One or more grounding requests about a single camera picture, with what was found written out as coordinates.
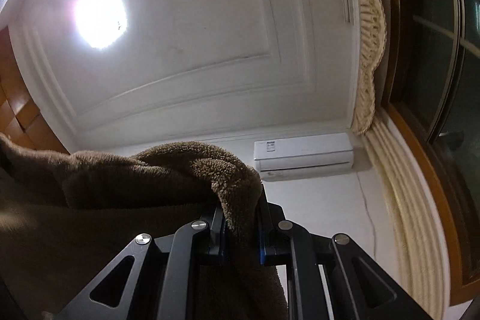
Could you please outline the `brown fleece sweater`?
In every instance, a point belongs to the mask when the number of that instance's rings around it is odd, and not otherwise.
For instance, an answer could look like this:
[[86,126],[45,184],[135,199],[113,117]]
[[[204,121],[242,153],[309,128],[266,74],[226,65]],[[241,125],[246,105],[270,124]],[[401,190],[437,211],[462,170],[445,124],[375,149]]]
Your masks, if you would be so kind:
[[277,270],[245,252],[260,176],[232,153],[179,142],[68,155],[2,137],[1,172],[2,318],[55,318],[136,235],[171,235],[216,207],[235,250],[193,268],[192,317],[287,318]]

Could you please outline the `cream curtain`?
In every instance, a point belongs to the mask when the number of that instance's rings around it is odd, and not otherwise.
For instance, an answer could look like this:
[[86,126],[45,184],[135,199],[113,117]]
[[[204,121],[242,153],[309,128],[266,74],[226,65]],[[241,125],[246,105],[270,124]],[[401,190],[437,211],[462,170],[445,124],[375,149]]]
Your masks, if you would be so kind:
[[395,123],[392,108],[378,98],[374,81],[390,47],[390,13],[383,0],[357,1],[360,54],[351,129],[361,137],[382,183],[400,285],[431,318],[441,319],[448,307],[448,281],[439,219],[425,177]]

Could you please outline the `white air conditioner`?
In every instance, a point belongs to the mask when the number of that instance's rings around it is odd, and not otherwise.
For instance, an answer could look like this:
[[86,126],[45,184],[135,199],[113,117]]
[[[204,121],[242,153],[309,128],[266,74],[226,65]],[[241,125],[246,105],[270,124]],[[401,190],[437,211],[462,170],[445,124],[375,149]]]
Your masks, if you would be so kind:
[[354,148],[346,133],[254,143],[255,169],[264,181],[312,178],[349,171]]

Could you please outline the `wooden wardrobe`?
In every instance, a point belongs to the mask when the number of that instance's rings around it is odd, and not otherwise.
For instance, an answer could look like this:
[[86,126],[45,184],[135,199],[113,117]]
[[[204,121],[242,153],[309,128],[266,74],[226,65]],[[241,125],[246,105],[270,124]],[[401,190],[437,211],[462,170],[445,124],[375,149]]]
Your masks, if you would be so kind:
[[68,150],[49,127],[21,76],[8,28],[1,30],[1,133],[32,150]]

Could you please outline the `round ceiling lamp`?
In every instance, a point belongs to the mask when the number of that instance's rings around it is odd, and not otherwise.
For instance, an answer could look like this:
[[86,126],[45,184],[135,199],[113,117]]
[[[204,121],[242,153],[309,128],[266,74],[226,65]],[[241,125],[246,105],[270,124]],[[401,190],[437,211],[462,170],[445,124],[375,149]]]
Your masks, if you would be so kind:
[[73,15],[80,37],[97,50],[111,46],[128,28],[123,0],[77,0]]

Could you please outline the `window with wooden frame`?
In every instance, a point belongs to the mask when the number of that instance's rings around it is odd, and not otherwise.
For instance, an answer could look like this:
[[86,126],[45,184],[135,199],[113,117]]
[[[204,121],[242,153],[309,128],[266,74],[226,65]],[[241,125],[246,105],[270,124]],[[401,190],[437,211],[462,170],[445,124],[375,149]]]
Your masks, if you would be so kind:
[[439,213],[449,302],[479,295],[479,0],[391,0],[382,102]]

